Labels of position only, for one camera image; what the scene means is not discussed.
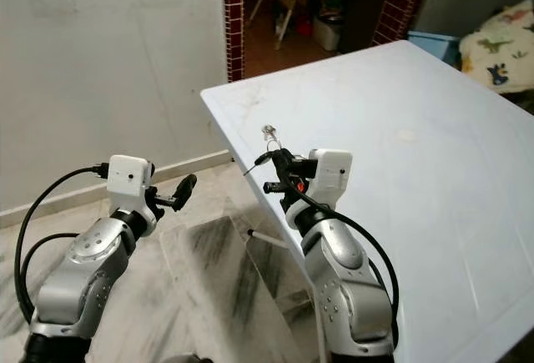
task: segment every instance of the baseboard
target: baseboard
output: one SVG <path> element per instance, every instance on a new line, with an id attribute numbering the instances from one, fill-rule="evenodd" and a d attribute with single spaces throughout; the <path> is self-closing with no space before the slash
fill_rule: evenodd
<path id="1" fill-rule="evenodd" d="M 152 182 L 166 181 L 167 179 L 176 178 L 182 175 L 190 174 L 201 169 L 209 169 L 216 165 L 228 163 L 232 159 L 228 150 L 222 150 L 217 153 L 206 154 L 196 159 L 186 160 L 181 163 L 171 164 L 166 167 L 156 169 Z M 82 204 L 92 203 L 106 197 L 106 184 L 102 183 L 95 186 L 68 192 L 45 199 L 39 208 L 33 213 L 32 218 L 43 217 L 44 215 L 54 214 L 59 211 L 71 209 Z M 21 223 L 24 215 L 31 207 L 30 204 L 19 206 L 14 209 L 0 211 L 0 228 L 10 227 Z"/>

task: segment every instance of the marble floor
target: marble floor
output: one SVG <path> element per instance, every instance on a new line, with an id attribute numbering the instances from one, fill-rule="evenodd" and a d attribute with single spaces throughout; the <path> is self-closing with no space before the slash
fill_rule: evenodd
<path id="1" fill-rule="evenodd" d="M 167 211 L 140 239 L 116 282 L 87 362 L 158 363 L 194 352 L 218 362 L 311 362 L 315 317 L 304 277 L 287 250 L 256 238 L 278 236 L 235 163 L 196 173 L 193 196 Z M 172 194 L 180 179 L 157 184 Z M 35 219 L 24 250 L 55 232 L 82 232 L 108 213 L 102 200 Z M 0 229 L 0 360 L 20 359 L 28 326 L 13 287 L 18 226 Z M 35 298 L 67 239 L 34 255 L 28 290 Z"/>

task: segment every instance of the black cord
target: black cord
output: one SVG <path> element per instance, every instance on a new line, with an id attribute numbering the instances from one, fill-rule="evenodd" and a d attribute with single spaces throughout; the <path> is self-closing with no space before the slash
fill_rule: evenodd
<path id="1" fill-rule="evenodd" d="M 30 300 L 28 289 L 26 287 L 26 283 L 22 282 L 22 276 L 21 276 L 21 254 L 23 252 L 23 241 L 24 241 L 24 235 L 26 234 L 26 228 L 28 227 L 28 223 L 30 218 L 32 217 L 33 212 L 36 210 L 36 208 L 39 206 L 39 204 L 52 192 L 55 188 L 57 188 L 62 182 L 66 181 L 69 178 L 72 178 L 75 175 L 81 174 L 81 173 L 97 173 L 103 178 L 107 178 L 107 168 L 108 165 L 100 164 L 98 166 L 93 167 L 85 167 L 83 169 L 76 169 L 71 173 L 68 173 L 58 179 L 56 182 L 51 184 L 46 190 L 33 202 L 32 206 L 29 208 L 28 212 L 24 216 L 23 223 L 21 224 L 20 231 L 18 233 L 17 237 L 17 246 L 15 247 L 15 264 L 14 264 L 14 273 L 13 273 L 13 279 L 15 281 L 15 292 L 17 294 L 17 300 L 18 305 L 20 306 L 20 310 L 23 313 L 24 319 L 29 323 L 32 319 L 32 314 L 34 310 L 34 306 L 32 301 Z"/>
<path id="2" fill-rule="evenodd" d="M 380 286 L 385 289 L 384 279 L 382 278 L 382 275 L 380 275 L 378 267 L 376 267 L 373 260 L 367 258 L 367 261 L 369 262 L 370 269 L 373 270 L 373 274 L 375 275 L 376 280 L 378 281 Z M 391 321 L 391 335 L 393 336 L 393 348 L 395 349 L 397 347 L 397 344 L 399 343 L 399 326 L 397 325 L 397 320 L 394 316 L 393 320 Z"/>
<path id="3" fill-rule="evenodd" d="M 32 248 L 26 254 L 26 257 L 24 258 L 24 261 L 23 261 L 23 267 L 20 270 L 20 278 L 21 278 L 21 282 L 24 284 L 24 287 L 28 289 L 28 283 L 26 282 L 26 277 L 28 275 L 28 266 L 30 264 L 30 260 L 32 259 L 36 250 L 41 245 L 47 243 L 49 240 L 53 240 L 57 238 L 76 238 L 78 235 L 79 234 L 76 234 L 74 232 L 62 232 L 59 234 L 52 234 L 49 236 L 45 236 L 44 238 L 40 239 L 34 246 L 32 246 Z"/>
<path id="4" fill-rule="evenodd" d="M 396 317 L 397 317 L 397 311 L 399 309 L 399 282 L 397 280 L 397 276 L 395 274 L 395 269 L 393 267 L 393 264 L 390 261 L 389 256 L 385 252 L 385 250 L 382 248 L 382 246 L 378 243 L 378 241 L 371 235 L 369 232 L 367 232 L 366 229 L 364 229 L 361 225 L 357 224 L 354 220 L 350 219 L 349 217 L 338 213 L 337 211 L 334 211 L 330 209 L 329 207 L 326 207 L 325 205 L 317 203 L 315 200 L 313 200 L 310 196 L 307 196 L 306 194 L 303 194 L 300 192 L 297 187 L 291 182 L 290 177 L 287 173 L 285 174 L 285 184 L 289 186 L 289 188 L 295 192 L 295 194 L 299 197 L 299 199 L 304 200 L 307 204 L 310 206 L 315 207 L 319 211 L 322 211 L 323 213 L 338 219 L 339 221 L 349 225 L 350 227 L 354 228 L 356 231 L 358 231 L 365 239 L 369 241 L 369 243 L 375 248 L 375 250 L 378 252 L 382 260 L 384 261 L 385 267 L 387 268 L 388 274 L 390 275 L 390 281 L 391 281 L 391 288 L 393 290 L 392 295 L 392 301 L 391 301 L 391 309 L 393 310 L 393 322 L 392 322 L 392 330 L 394 335 L 394 342 L 395 341 L 395 328 L 397 332 L 397 339 L 398 339 L 398 328 L 396 324 Z"/>

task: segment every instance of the white tabletop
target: white tabletop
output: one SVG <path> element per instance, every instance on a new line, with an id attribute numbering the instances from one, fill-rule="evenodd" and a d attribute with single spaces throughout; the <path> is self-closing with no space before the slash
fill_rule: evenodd
<path id="1" fill-rule="evenodd" d="M 337 209 L 369 230 L 395 266 L 397 363 L 495 361 L 534 326 L 529 113 L 405 41 L 202 97 L 243 170 L 265 151 L 265 124 L 294 154 L 354 155 Z M 276 180 L 271 165 L 249 182 L 302 265 L 280 196 L 261 190 Z"/>

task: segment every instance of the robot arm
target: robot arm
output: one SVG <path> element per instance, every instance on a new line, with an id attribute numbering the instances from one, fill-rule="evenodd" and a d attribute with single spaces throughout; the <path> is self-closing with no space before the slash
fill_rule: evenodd
<path id="1" fill-rule="evenodd" d="M 126 270 L 136 241 L 151 234 L 164 214 L 157 205 L 181 209 L 196 184 L 190 175 L 172 197 L 162 198 L 150 186 L 153 171 L 144 159 L 122 155 L 110 159 L 110 216 L 76 237 L 44 281 L 23 361 L 83 362 L 109 292 Z"/>
<path id="2" fill-rule="evenodd" d="M 303 237 L 305 268 L 329 351 L 392 361 L 394 314 L 388 294 L 371 274 L 367 254 L 347 225 L 325 212 L 334 210 L 345 192 L 352 156 L 330 149 L 312 150 L 308 159 L 287 149 L 267 154 L 280 182 L 266 183 L 264 192 L 284 193 L 280 203 L 285 218 Z M 328 209 L 317 209 L 295 189 Z"/>

